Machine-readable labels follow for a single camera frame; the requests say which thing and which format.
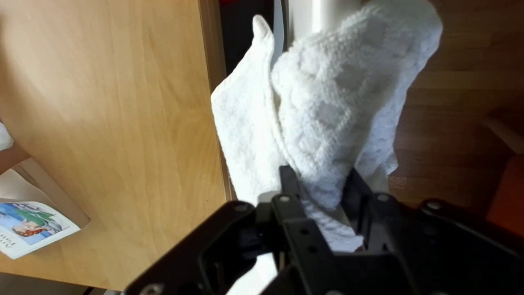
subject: wooden surface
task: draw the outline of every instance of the wooden surface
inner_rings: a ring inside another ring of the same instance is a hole
[[[225,199],[206,4],[0,0],[0,118],[91,218],[0,272],[121,290]]]
[[[484,213],[510,150],[479,121],[524,132],[524,1],[433,3],[442,44],[409,90],[389,183],[410,204],[438,196]]]

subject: white towel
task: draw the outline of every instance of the white towel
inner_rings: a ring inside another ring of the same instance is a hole
[[[368,0],[334,31],[296,41],[275,62],[261,16],[234,72],[212,91],[216,131],[239,199],[278,191],[291,165],[302,204],[332,250],[360,244],[337,211],[355,167],[373,190],[396,168],[394,131],[406,90],[442,31],[425,0]]]

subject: wooden panel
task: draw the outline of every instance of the wooden panel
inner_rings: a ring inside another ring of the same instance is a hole
[[[524,131],[524,1],[437,0],[440,49],[407,93],[391,190],[415,204],[440,196],[484,213],[510,150],[487,129]]]
[[[0,272],[121,290],[225,199],[206,4],[0,0],[1,119],[91,218]]]

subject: wood grain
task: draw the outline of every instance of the wood grain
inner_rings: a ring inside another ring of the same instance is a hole
[[[524,1],[435,0],[440,49],[407,93],[391,190],[415,204],[445,198],[483,214],[512,155],[486,127],[524,131]]]
[[[91,218],[0,272],[122,290],[225,199],[203,8],[0,1],[0,116]]]

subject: colorful illustration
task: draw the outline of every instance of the colorful illustration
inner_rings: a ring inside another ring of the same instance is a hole
[[[53,213],[44,211],[35,201],[0,203],[0,226],[16,232],[27,244],[63,229]]]

